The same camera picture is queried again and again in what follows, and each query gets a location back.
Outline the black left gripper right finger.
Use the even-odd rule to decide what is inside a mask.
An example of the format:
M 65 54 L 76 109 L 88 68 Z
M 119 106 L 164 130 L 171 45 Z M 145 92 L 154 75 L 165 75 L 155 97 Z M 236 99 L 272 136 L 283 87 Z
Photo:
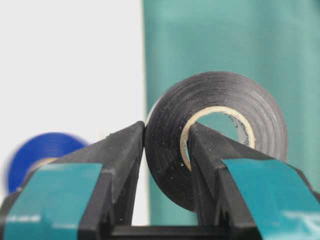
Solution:
M 320 195 L 303 172 L 202 124 L 188 153 L 198 223 L 229 240 L 317 240 Z

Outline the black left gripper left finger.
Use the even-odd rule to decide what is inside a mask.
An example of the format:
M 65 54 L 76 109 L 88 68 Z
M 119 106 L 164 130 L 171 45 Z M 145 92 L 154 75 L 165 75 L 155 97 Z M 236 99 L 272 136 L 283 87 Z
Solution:
M 130 225 L 145 125 L 142 121 L 33 170 L 0 208 L 3 240 L 99 240 Z

